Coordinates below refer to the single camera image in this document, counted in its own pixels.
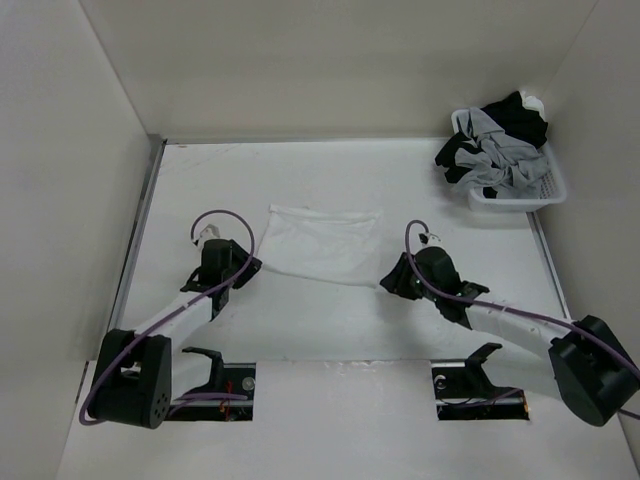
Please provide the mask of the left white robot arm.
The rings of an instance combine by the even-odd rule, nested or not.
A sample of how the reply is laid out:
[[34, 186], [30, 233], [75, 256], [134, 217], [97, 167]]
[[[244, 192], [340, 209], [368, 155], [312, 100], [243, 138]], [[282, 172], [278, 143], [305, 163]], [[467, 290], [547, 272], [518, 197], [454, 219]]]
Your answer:
[[84, 426], [106, 422], [156, 429], [165, 421], [250, 421], [256, 367], [227, 363], [190, 337], [224, 309], [261, 261], [234, 240], [199, 245], [201, 261], [178, 297], [135, 330], [103, 338], [91, 389], [81, 406]]

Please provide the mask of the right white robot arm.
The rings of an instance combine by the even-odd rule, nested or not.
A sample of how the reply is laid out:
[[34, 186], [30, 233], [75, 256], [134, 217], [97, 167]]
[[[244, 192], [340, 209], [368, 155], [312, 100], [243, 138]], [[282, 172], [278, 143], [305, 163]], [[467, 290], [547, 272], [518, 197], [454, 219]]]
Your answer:
[[556, 398], [589, 425], [605, 425], [639, 391], [638, 367], [603, 320], [566, 322], [499, 304], [488, 287], [462, 279], [440, 247], [402, 253], [380, 285], [404, 299], [427, 299], [449, 322], [540, 358], [539, 367], [515, 368], [509, 387]]

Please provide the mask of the white tank top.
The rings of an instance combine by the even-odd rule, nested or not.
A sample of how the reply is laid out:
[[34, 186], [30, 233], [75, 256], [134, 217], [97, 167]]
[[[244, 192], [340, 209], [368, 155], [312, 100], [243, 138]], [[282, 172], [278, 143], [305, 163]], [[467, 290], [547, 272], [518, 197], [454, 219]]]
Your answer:
[[380, 211], [327, 213], [273, 204], [257, 256], [274, 273], [373, 288], [381, 243]]

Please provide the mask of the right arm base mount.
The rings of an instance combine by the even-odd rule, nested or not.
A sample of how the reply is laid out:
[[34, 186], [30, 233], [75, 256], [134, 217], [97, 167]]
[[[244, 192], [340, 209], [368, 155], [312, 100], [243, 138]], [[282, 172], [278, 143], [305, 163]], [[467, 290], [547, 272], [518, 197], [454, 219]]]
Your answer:
[[529, 420], [521, 389], [496, 386], [485, 362], [502, 346], [486, 343], [465, 359], [431, 363], [437, 417], [441, 421]]

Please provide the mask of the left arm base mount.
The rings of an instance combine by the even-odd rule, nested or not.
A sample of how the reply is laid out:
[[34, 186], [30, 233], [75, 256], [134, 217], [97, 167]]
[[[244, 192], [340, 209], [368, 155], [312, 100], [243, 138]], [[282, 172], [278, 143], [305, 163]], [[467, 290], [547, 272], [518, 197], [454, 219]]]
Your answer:
[[172, 364], [167, 421], [252, 421], [257, 365], [227, 363], [218, 351], [188, 347]]

